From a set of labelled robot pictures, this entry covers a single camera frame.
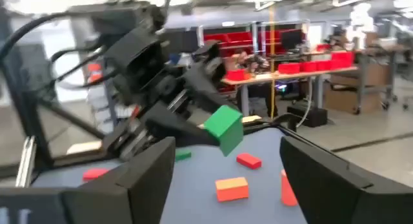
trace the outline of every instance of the table leg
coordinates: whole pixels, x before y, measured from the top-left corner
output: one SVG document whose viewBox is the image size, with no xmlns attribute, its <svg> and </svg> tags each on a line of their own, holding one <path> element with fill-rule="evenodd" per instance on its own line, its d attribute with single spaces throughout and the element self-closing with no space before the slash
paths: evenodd
<svg viewBox="0 0 413 224">
<path fill-rule="evenodd" d="M 250 115 L 250 106 L 248 103 L 248 85 L 241 85 L 241 109 L 244 117 Z"/>
<path fill-rule="evenodd" d="M 316 82 L 314 83 L 313 90 L 314 103 L 317 108 L 323 108 L 323 76 L 316 76 Z"/>
<path fill-rule="evenodd" d="M 390 81 L 388 82 L 388 86 L 386 88 L 386 102 L 390 102 L 394 96 L 394 75 L 396 73 L 396 53 L 392 52 L 390 54 Z"/>
<path fill-rule="evenodd" d="M 360 57 L 361 61 L 359 64 L 359 85 L 357 89 L 357 107 L 355 107 L 355 114 L 360 114 L 361 103 L 363 102 L 363 96 L 365 94 L 366 88 L 366 77 L 367 77 L 367 67 L 370 58 L 366 54 L 362 54 Z"/>
</svg>

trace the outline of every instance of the desk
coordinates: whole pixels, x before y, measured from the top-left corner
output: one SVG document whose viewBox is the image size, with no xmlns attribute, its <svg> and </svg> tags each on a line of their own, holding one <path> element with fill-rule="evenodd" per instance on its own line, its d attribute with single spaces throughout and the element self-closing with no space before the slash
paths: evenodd
<svg viewBox="0 0 413 224">
<path fill-rule="evenodd" d="M 323 106 L 323 80 L 321 75 L 323 74 L 332 74 L 332 73 L 340 73 L 340 72 L 348 72 L 354 71 L 358 68 L 356 66 L 352 66 L 349 68 L 342 68 L 338 70 L 329 70 L 329 71 L 320 71 L 320 72 L 302 72 L 297 74 L 279 74 L 278 72 L 269 73 L 269 74 L 261 74 L 257 75 L 254 78 L 246 79 L 243 81 L 231 81 L 229 79 L 223 79 L 222 82 L 228 85 L 239 85 L 241 87 L 241 107 L 242 113 L 244 116 L 249 116 L 250 107 L 248 105 L 248 85 L 256 84 L 256 83 L 268 83 L 272 81 L 282 80 L 282 79 L 297 79 L 303 77 L 316 77 L 316 85 L 313 88 L 314 92 L 314 101 L 318 108 Z"/>
<path fill-rule="evenodd" d="M 223 157 L 217 147 L 187 147 L 192 157 L 175 163 L 161 224 L 305 224 L 299 207 L 286 207 L 280 200 L 283 166 L 279 143 L 282 136 L 276 128 L 249 134 L 228 157 Z M 263 166 L 250 170 L 236 163 L 236 156 L 242 152 L 261 158 Z M 117 160 L 110 160 L 45 172 L 33 187 L 77 187 L 83 183 L 82 174 L 88 168 L 111 169 L 119 164 Z M 239 176 L 246 177 L 250 197 L 217 202 L 215 180 Z"/>
</svg>

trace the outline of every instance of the black cable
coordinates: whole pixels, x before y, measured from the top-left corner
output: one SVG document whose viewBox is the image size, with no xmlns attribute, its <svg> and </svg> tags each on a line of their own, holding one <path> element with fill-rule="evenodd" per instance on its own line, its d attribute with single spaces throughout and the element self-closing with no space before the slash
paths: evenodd
<svg viewBox="0 0 413 224">
<path fill-rule="evenodd" d="M 70 83 L 61 82 L 59 84 L 59 86 L 61 86 L 62 88 L 68 89 L 68 90 L 90 88 L 90 87 L 96 86 L 96 85 L 98 85 L 98 84 L 100 84 L 100 83 L 116 76 L 118 73 L 119 73 L 118 71 L 110 72 L 109 74 L 104 75 L 104 76 L 100 77 L 99 79 L 96 79 L 96 80 L 91 81 L 89 83 L 86 83 L 84 85 L 73 85 L 73 84 L 70 84 Z"/>
<path fill-rule="evenodd" d="M 102 46 L 102 43 L 100 42 L 100 40 L 96 41 L 95 44 L 93 44 L 92 46 L 87 46 L 87 47 L 80 47 L 80 48 L 71 48 L 71 49 L 66 49 L 66 50 L 60 50 L 56 53 L 54 53 L 52 55 L 52 57 L 50 57 L 50 62 L 54 63 L 56 62 L 60 57 L 64 56 L 67 53 L 71 53 L 71 52 L 91 52 L 93 50 L 98 49 L 99 47 Z"/>
<path fill-rule="evenodd" d="M 60 82 L 62 80 L 64 80 L 66 77 L 68 77 L 70 74 L 73 74 L 76 70 L 80 69 L 82 66 L 87 65 L 89 62 L 91 62 L 92 60 L 97 59 L 99 56 L 102 56 L 105 53 L 105 51 L 100 51 L 98 53 L 95 53 L 89 57 L 87 57 L 86 59 L 82 60 L 82 62 L 80 62 L 79 64 L 77 64 L 74 68 L 70 69 L 69 71 L 65 72 L 64 74 L 56 77 L 55 79 L 49 81 L 47 84 L 36 88 L 36 89 L 32 89 L 30 90 L 31 92 L 38 92 L 40 90 L 46 89 L 46 88 L 50 88 L 53 87 L 55 85 L 56 82 Z"/>
<path fill-rule="evenodd" d="M 42 25 L 43 23 L 45 23 L 47 21 L 51 21 L 51 20 L 57 19 L 57 18 L 74 17 L 74 16 L 80 16 L 80 15 L 84 15 L 84 14 L 77 13 L 77 12 L 61 12 L 61 13 L 57 13 L 57 14 L 46 15 L 46 16 L 40 17 L 36 20 L 33 20 L 33 21 L 25 24 L 24 26 L 22 26 L 20 29 L 16 30 L 12 35 L 10 35 L 6 39 L 3 47 L 0 49 L 0 61 L 3 61 L 5 59 L 5 57 L 11 51 L 13 46 L 23 36 L 25 36 L 27 33 L 32 31 L 34 28 L 38 27 L 39 25 Z"/>
</svg>

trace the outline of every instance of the orange block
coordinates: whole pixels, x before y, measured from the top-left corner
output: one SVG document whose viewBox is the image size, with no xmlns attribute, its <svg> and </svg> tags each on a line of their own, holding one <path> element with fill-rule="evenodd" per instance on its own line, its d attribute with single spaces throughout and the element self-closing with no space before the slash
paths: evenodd
<svg viewBox="0 0 413 224">
<path fill-rule="evenodd" d="M 248 198 L 248 183 L 245 178 L 231 178 L 215 181 L 219 202 Z"/>
<path fill-rule="evenodd" d="M 291 188 L 290 182 L 288 182 L 287 173 L 283 169 L 281 171 L 281 201 L 286 206 L 298 205 L 296 195 Z"/>
</svg>

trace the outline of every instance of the wire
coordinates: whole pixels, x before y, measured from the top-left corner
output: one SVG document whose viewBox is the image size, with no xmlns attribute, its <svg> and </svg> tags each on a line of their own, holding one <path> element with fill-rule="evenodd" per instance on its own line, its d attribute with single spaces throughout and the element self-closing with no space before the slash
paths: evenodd
<svg viewBox="0 0 413 224">
<path fill-rule="evenodd" d="M 50 14 L 46 15 L 43 17 L 40 17 L 38 19 L 35 19 L 24 26 L 22 26 L 20 29 L 16 30 L 12 35 L 10 35 L 3 47 L 0 49 L 0 61 L 3 61 L 5 57 L 10 53 L 11 49 L 13 46 L 27 33 L 32 31 L 34 28 L 38 27 L 39 25 L 42 25 L 45 22 L 51 21 L 53 19 L 57 18 L 62 18 L 62 17 L 74 17 L 74 16 L 80 16 L 80 15 L 85 15 L 82 13 L 77 13 L 77 12 L 61 12 L 57 14 Z"/>
<path fill-rule="evenodd" d="M 104 76 L 100 77 L 99 79 L 96 79 L 96 80 L 94 80 L 92 82 L 89 82 L 89 83 L 86 83 L 84 85 L 73 85 L 73 84 L 70 84 L 70 83 L 61 82 L 59 84 L 59 86 L 61 86 L 62 88 L 65 88 L 65 89 L 69 89 L 69 90 L 90 88 L 90 87 L 96 86 L 96 85 L 98 85 L 98 84 L 100 84 L 100 83 L 116 76 L 118 73 L 119 73 L 118 71 L 110 72 L 109 74 L 104 75 Z"/>
<path fill-rule="evenodd" d="M 297 128 L 300 127 L 303 122 L 306 120 L 308 113 L 311 109 L 311 101 L 312 101 L 312 79 L 311 77 L 308 78 L 308 102 L 307 102 L 307 109 L 305 110 L 303 118 L 301 118 L 300 122 L 297 124 Z"/>
<path fill-rule="evenodd" d="M 69 71 L 65 72 L 64 74 L 56 77 L 55 79 L 49 81 L 47 84 L 36 88 L 36 89 L 31 89 L 31 92 L 38 92 L 40 90 L 52 87 L 55 85 L 56 82 L 62 82 L 62 80 L 64 80 L 66 77 L 68 77 L 70 74 L 73 74 L 76 70 L 79 70 L 82 66 L 85 66 L 86 64 L 88 64 L 89 62 L 91 62 L 92 60 L 97 59 L 99 56 L 103 55 L 105 53 L 105 51 L 101 51 L 98 53 L 95 53 L 89 57 L 87 57 L 86 59 L 82 60 L 82 62 L 80 62 L 79 64 L 77 64 L 74 68 L 70 69 Z"/>
<path fill-rule="evenodd" d="M 54 53 L 52 55 L 52 57 L 50 57 L 50 62 L 54 63 L 56 62 L 60 57 L 64 56 L 67 53 L 71 53 L 71 52 L 91 52 L 93 50 L 98 49 L 99 47 L 102 46 L 102 43 L 100 42 L 100 40 L 96 41 L 95 44 L 93 44 L 92 46 L 87 46 L 87 47 L 81 47 L 81 48 L 71 48 L 71 49 L 66 49 L 66 50 L 60 50 L 56 53 Z"/>
</svg>

